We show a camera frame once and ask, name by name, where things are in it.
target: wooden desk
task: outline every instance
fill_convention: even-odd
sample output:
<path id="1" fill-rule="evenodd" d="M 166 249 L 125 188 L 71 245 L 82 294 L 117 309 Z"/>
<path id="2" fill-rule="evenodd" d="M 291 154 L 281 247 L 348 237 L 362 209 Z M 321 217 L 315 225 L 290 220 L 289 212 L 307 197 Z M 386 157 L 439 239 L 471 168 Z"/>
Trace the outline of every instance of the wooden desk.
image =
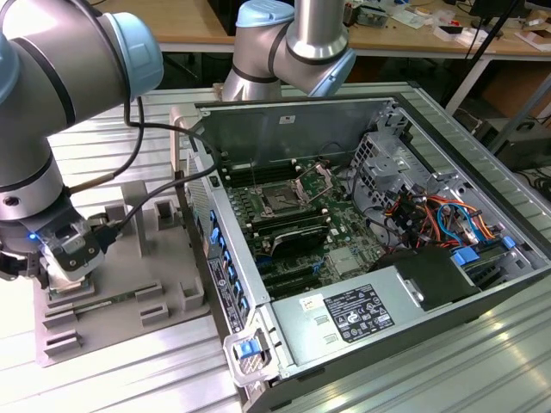
<path id="1" fill-rule="evenodd" d="M 427 9 L 452 9 L 456 19 L 469 26 L 473 17 L 456 7 L 436 0 Z M 104 12 L 127 11 L 141 18 L 152 30 L 164 52 L 233 52 L 234 38 L 227 36 L 207 0 L 107 0 L 98 6 Z M 455 111 L 488 64 L 501 60 L 548 60 L 542 53 L 516 37 L 517 30 L 506 28 L 495 40 L 458 89 L 447 109 Z M 359 56 L 398 58 L 464 59 L 467 48 L 432 34 L 432 28 L 409 28 L 389 19 L 387 28 L 350 28 L 350 46 Z"/>

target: blue cable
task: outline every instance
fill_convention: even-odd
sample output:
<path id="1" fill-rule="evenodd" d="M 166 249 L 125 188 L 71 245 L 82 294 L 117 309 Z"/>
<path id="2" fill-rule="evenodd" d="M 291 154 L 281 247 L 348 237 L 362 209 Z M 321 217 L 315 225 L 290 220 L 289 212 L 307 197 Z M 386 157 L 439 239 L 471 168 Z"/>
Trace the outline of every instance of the blue cable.
<path id="1" fill-rule="evenodd" d="M 315 262 L 312 265 L 312 271 L 313 271 L 314 274 L 318 273 L 321 266 L 324 265 L 324 262 L 325 262 L 325 257 L 323 257 L 319 262 Z"/>
<path id="2" fill-rule="evenodd" d="M 443 225 L 443 222 L 442 222 L 442 210 L 445 206 L 452 206 L 452 207 L 455 207 L 457 208 L 457 210 L 459 212 L 461 212 L 465 218 L 467 218 L 467 222 L 469 224 L 469 226 L 471 227 L 471 229 L 473 230 L 473 233 L 474 235 L 478 238 L 479 241 L 486 241 L 486 237 L 484 237 L 484 235 L 478 230 L 478 228 L 476 227 L 476 225 L 474 225 L 474 222 L 471 220 L 471 216 L 469 215 L 469 213 L 467 212 L 467 210 L 461 206 L 461 205 L 457 205 L 453 202 L 449 202 L 447 204 L 442 204 L 440 206 L 440 208 L 438 208 L 438 214 L 436 215 L 436 220 L 438 222 L 438 226 L 440 227 L 440 229 L 447 235 L 449 235 L 450 237 L 452 237 L 454 240 L 456 240 L 460 246 L 463 245 L 463 242 L 461 241 L 461 239 L 455 235 L 453 232 L 450 232 L 446 229 L 446 227 L 444 227 Z"/>

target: warning label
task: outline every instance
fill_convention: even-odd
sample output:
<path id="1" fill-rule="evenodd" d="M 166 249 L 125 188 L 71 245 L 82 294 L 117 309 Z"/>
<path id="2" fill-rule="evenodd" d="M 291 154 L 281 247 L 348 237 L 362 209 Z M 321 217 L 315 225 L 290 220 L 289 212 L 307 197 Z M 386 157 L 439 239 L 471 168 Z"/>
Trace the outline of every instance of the warning label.
<path id="1" fill-rule="evenodd" d="M 324 302 L 346 342 L 354 342 L 394 325 L 371 284 L 334 295 Z"/>

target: cable connector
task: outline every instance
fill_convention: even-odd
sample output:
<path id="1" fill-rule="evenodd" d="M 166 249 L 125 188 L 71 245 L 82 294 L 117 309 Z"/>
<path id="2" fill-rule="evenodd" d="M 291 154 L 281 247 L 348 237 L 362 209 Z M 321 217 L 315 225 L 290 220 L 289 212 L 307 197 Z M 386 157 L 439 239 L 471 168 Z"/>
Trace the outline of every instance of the cable connector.
<path id="1" fill-rule="evenodd" d="M 478 217 L 479 215 L 482 215 L 482 211 L 480 209 L 476 210 L 476 211 L 472 211 L 469 216 L 471 218 L 474 218 L 474 217 Z"/>
<path id="2" fill-rule="evenodd" d="M 99 243 L 103 254 L 107 252 L 109 245 L 115 243 L 120 234 L 121 230 L 119 229 L 118 223 L 101 225 L 94 230 L 94 237 L 97 243 Z"/>

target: light blue robot joint cap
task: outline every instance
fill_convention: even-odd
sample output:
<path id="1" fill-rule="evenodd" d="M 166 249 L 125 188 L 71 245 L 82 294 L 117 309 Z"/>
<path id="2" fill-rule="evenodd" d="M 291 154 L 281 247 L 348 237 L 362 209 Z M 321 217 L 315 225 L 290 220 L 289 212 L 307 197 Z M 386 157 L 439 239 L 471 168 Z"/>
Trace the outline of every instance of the light blue robot joint cap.
<path id="1" fill-rule="evenodd" d="M 115 31 L 130 82 L 131 99 L 155 89 L 163 80 L 163 54 L 151 30 L 130 13 L 104 14 Z"/>
<path id="2" fill-rule="evenodd" d="M 0 33 L 0 103 L 6 100 L 19 77 L 19 56 L 6 37 Z"/>
<path id="3" fill-rule="evenodd" d="M 250 0 L 239 8 L 238 28 L 259 28 L 290 22 L 294 18 L 294 7 L 276 0 Z"/>

